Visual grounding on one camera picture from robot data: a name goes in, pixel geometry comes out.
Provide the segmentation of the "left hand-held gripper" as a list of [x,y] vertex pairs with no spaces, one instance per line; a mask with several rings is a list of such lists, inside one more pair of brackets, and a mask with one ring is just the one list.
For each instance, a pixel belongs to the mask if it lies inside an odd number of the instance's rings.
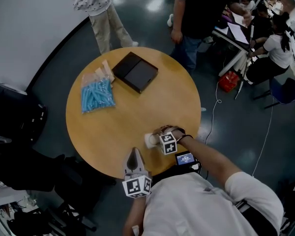
[[130,170],[125,174],[122,182],[126,196],[136,199],[149,195],[152,179],[149,177],[149,172],[145,170],[145,162],[138,148],[132,148],[126,165]]

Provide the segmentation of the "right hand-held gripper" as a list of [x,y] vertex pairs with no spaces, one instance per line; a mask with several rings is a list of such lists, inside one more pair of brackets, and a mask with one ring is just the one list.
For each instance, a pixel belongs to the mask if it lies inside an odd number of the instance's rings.
[[169,155],[177,152],[177,140],[172,134],[172,132],[167,132],[165,134],[155,134],[156,144],[159,146],[160,151],[164,155]]

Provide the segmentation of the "person's right hand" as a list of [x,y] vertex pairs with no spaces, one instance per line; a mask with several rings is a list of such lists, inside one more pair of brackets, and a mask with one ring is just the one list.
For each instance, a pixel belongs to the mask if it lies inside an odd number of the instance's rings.
[[172,126],[172,125],[165,125],[160,128],[157,128],[154,130],[152,135],[156,137],[156,136],[165,135],[168,132],[171,132],[177,141],[179,141],[180,139],[186,136],[185,130],[183,128],[178,126]]

